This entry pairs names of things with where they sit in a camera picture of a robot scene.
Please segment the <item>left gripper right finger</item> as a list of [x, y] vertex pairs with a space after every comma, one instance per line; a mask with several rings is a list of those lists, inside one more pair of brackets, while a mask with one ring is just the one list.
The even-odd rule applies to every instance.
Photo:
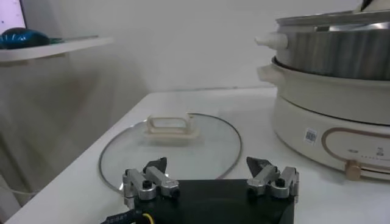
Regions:
[[246, 163], [252, 174], [252, 178], [246, 181], [249, 197], [268, 195], [281, 200], [291, 198], [294, 203], [298, 202], [299, 173], [295, 167], [286, 166], [279, 170], [266, 159], [250, 156], [246, 158]]

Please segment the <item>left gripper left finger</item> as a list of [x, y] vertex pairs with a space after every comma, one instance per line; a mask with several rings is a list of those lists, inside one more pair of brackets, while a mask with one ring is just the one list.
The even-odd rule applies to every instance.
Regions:
[[140, 172], [137, 169], [127, 169], [122, 175], [122, 193], [124, 204], [132, 209], [135, 200], [152, 201], [159, 195], [166, 198], [180, 197], [180, 184], [165, 174], [168, 160], [162, 157], [149, 161]]

